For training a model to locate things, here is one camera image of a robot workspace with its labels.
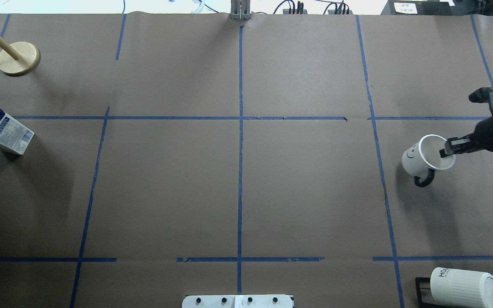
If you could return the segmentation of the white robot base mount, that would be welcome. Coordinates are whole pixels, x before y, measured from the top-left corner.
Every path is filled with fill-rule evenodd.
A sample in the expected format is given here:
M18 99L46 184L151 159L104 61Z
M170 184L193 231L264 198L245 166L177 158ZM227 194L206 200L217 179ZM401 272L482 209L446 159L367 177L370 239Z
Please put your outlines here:
M287 294L226 294L186 296L182 308L294 308Z

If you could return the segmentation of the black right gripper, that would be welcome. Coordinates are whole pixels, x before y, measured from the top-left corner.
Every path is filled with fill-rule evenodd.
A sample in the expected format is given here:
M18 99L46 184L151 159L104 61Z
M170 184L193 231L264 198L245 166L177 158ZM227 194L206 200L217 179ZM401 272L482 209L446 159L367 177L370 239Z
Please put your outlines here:
M449 138L440 149L440 157L473 153L487 150L493 152L493 117L480 121L473 133L462 138Z

